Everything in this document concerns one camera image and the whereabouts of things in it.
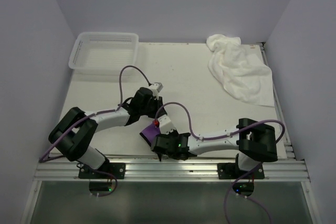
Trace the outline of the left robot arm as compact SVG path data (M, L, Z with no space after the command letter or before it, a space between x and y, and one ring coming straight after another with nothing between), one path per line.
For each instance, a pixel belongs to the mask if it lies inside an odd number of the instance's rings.
M159 96L161 83L141 87L130 99L116 109L85 112L78 107L71 108L50 133L48 140L69 161L78 161L90 167L97 178L104 178L109 172L107 158L90 146L95 133L119 126L128 126L140 117L154 118L163 104Z

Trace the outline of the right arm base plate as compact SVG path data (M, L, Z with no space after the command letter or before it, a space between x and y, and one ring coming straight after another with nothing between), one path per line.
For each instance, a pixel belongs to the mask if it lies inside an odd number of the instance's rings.
M247 171L240 170L235 163L217 163L218 179L236 180L240 176L246 174ZM265 174L263 168L259 168L243 179L264 179Z

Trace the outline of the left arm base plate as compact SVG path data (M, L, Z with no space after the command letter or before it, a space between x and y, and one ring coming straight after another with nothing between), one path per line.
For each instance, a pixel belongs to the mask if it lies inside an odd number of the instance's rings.
M105 163L96 172L92 168L78 163L77 167L79 168L78 178L80 179L108 179L109 175L106 173L112 174L116 179L124 179L125 175L125 163Z

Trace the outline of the purple and black towel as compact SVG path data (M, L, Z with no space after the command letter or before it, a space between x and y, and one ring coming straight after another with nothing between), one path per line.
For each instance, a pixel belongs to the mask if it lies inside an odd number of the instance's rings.
M145 129L140 132L140 136L147 142L149 147L151 147L155 137L160 134L160 129L154 123L151 123Z

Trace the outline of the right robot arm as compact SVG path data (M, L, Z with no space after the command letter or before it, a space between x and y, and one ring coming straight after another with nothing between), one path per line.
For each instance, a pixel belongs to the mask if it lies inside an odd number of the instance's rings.
M171 119L164 115L154 121L159 133L153 138L151 150L175 160L187 160L204 153L237 150L234 172L246 178L259 163L278 160L274 127L250 119L240 119L237 132L224 130L215 134L178 133Z

